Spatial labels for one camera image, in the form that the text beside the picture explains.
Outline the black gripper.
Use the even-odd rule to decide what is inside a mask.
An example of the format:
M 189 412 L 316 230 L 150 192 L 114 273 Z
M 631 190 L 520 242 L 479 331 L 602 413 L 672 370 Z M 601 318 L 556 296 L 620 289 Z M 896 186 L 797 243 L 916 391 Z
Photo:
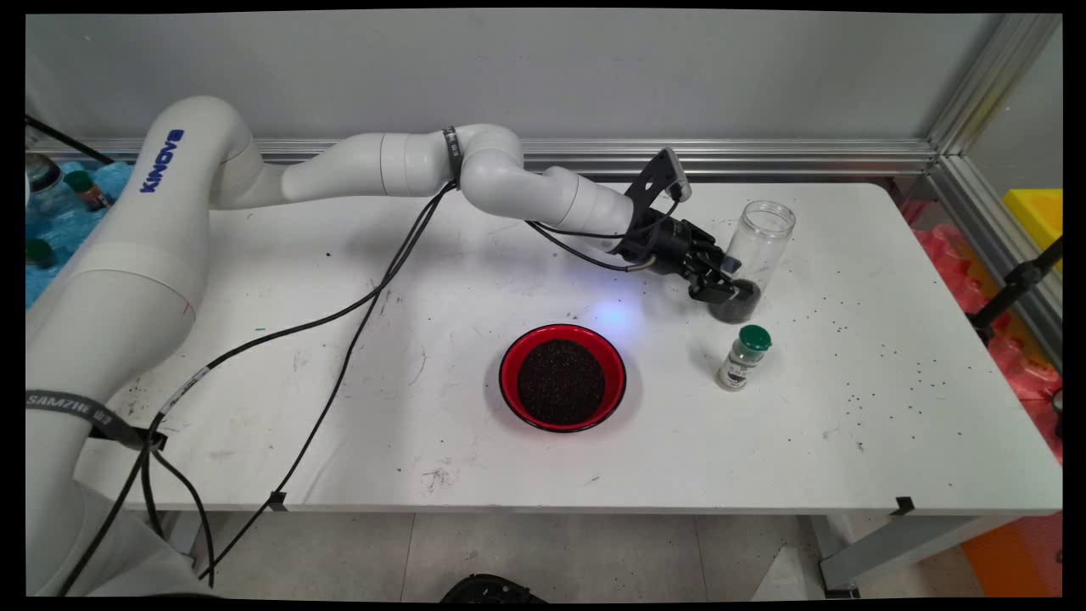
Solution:
M 732 277 L 743 263 L 717 246 L 714 236 L 662 212 L 640 213 L 613 254 L 631 264 L 652 260 L 649 271 L 686 278 L 690 297 L 703 303 L 746 303 L 760 296 L 756 283 Z

